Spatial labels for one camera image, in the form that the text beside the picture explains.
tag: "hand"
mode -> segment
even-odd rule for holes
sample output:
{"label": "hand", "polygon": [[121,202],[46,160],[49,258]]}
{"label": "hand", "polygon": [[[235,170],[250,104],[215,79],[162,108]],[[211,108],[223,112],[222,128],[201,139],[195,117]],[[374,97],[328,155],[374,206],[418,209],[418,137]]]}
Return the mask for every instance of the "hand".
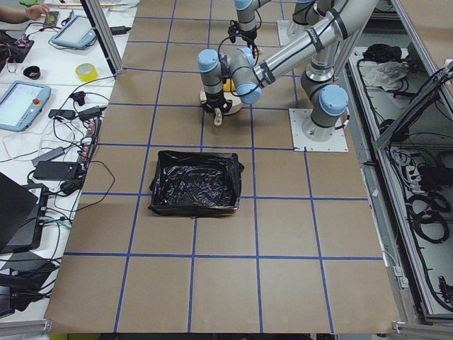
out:
{"label": "hand", "polygon": [[50,8],[47,4],[40,4],[40,5],[34,5],[31,7],[28,7],[25,10],[25,16],[29,20],[37,20],[39,19],[42,15],[47,16],[50,12]]}

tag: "black bag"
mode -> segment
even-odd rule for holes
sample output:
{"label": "black bag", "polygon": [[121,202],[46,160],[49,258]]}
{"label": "black bag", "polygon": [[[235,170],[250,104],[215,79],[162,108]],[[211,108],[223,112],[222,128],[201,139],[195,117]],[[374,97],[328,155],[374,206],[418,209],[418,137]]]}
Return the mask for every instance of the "black bag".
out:
{"label": "black bag", "polygon": [[167,216],[233,215],[242,171],[237,154],[160,151],[149,209]]}

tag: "power strip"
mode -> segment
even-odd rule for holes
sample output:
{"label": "power strip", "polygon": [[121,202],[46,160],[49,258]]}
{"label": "power strip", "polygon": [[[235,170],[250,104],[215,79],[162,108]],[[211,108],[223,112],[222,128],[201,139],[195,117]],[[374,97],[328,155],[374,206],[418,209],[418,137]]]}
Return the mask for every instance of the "power strip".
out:
{"label": "power strip", "polygon": [[82,169],[84,171],[86,171],[88,169],[88,165],[96,150],[96,146],[98,144],[99,132],[101,131],[101,124],[102,124],[101,118],[99,118],[99,117],[94,118],[90,122],[90,125],[88,126],[88,130],[86,131],[86,135],[85,135],[84,139],[91,138],[91,142],[90,142],[90,144],[86,145],[81,150],[81,152],[79,154],[79,158],[77,159],[77,162],[82,164]]}

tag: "phone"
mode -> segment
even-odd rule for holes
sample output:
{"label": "phone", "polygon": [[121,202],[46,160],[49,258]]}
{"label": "phone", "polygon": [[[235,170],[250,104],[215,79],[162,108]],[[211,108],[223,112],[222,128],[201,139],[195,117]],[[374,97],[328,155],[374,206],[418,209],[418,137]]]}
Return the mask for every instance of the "phone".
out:
{"label": "phone", "polygon": [[57,109],[52,109],[49,112],[49,118],[53,118],[57,116],[55,119],[58,119],[59,117],[67,119],[67,120],[73,120],[76,117],[76,111],[74,110],[57,110]]}
{"label": "phone", "polygon": [[55,27],[58,22],[58,16],[59,16],[58,11],[49,12],[49,14],[45,17],[44,26]]}

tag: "screen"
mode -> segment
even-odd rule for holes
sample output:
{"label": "screen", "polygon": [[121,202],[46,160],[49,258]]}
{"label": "screen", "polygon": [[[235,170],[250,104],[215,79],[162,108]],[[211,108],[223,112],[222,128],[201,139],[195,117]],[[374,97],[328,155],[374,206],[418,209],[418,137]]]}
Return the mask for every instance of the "screen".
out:
{"label": "screen", "polygon": [[57,40],[79,44],[85,35],[88,34],[90,29],[91,24],[88,18],[76,17],[70,25],[63,28],[62,32],[58,35]]}
{"label": "screen", "polygon": [[0,103],[0,124],[16,126],[42,87],[16,84]]}

